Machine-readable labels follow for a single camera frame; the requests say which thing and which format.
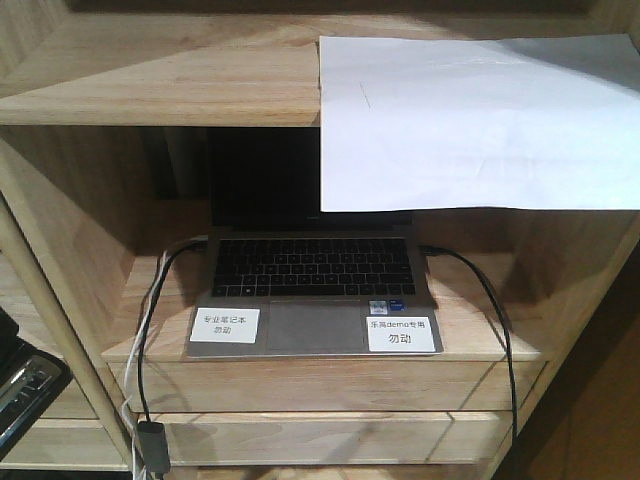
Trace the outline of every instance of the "laptop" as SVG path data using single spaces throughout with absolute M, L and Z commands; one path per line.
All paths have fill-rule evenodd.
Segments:
M 187 356 L 442 351 L 411 212 L 320 212 L 319 128 L 211 128 L 207 157 L 207 291 Z

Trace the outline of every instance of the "laptop screen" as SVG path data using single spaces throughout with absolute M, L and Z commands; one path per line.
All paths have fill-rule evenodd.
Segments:
M 320 128 L 207 130 L 212 222 L 245 228 L 410 223 L 410 212 L 320 212 Z

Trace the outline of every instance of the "black cable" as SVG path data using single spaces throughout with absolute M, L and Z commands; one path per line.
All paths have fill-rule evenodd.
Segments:
M 507 365 L 509 367 L 509 384 L 511 386 L 511 453 L 513 458 L 514 478 L 517 478 L 517 442 L 518 442 L 518 398 L 516 392 L 516 377 L 513 371 L 513 352 L 511 349 L 511 334 L 509 333 L 509 317 L 504 310 L 502 304 L 498 300 L 495 289 L 491 281 L 487 278 L 482 270 L 480 270 L 473 262 L 463 257 L 459 253 L 449 250 L 448 248 L 433 247 L 429 245 L 421 245 L 420 251 L 428 257 L 436 257 L 438 255 L 449 255 L 463 262 L 476 275 L 484 291 L 487 293 L 491 304 L 493 305 L 504 335 L 504 349 L 507 356 Z
M 151 317 L 153 316 L 153 312 L 154 312 L 154 310 L 156 308 L 156 305 L 158 303 L 158 299 L 160 298 L 160 292 L 162 290 L 162 285 L 164 284 L 164 281 L 167 278 L 167 274 L 169 273 L 169 269 L 171 268 L 171 264 L 173 263 L 173 261 L 182 252 L 185 252 L 185 251 L 188 251 L 188 250 L 196 250 L 196 249 L 202 247 L 205 244 L 206 244 L 206 241 L 204 241 L 204 240 L 194 240 L 194 241 L 192 241 L 192 242 L 190 242 L 190 243 L 188 243 L 186 245 L 183 245 L 182 247 L 177 249 L 175 252 L 171 253 L 169 255 L 169 257 L 167 258 L 167 261 L 162 266 L 162 271 L 160 272 L 160 277 L 158 279 L 158 285 L 156 286 L 155 290 L 151 292 L 151 299 L 150 299 L 150 303 L 149 303 L 149 313 L 147 315 L 145 323 L 143 325 L 141 325 L 142 337 L 140 338 L 140 345 L 138 346 L 138 359 L 137 359 L 138 360 L 137 361 L 137 367 L 138 367 L 138 391 L 140 392 L 140 401 L 142 402 L 142 409 L 144 410 L 144 415 L 145 415 L 145 417 L 146 417 L 148 422 L 151 421 L 151 415 L 149 414 L 149 405 L 147 404 L 147 399 L 146 399 L 145 394 L 144 394 L 144 381 L 143 381 L 143 377 L 142 377 L 142 365 L 143 365 L 143 357 L 144 357 L 144 348 L 145 348 L 146 343 L 147 343 L 147 335 L 149 333 L 149 326 L 151 325 Z

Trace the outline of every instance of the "laptop keyboard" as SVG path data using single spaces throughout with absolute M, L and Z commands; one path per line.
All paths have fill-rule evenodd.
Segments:
M 413 295 L 402 238 L 221 240 L 213 296 Z

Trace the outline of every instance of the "black device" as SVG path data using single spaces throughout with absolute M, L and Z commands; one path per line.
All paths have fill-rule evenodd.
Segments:
M 18 337 L 0 307 L 0 460 L 71 382 L 69 367 Z

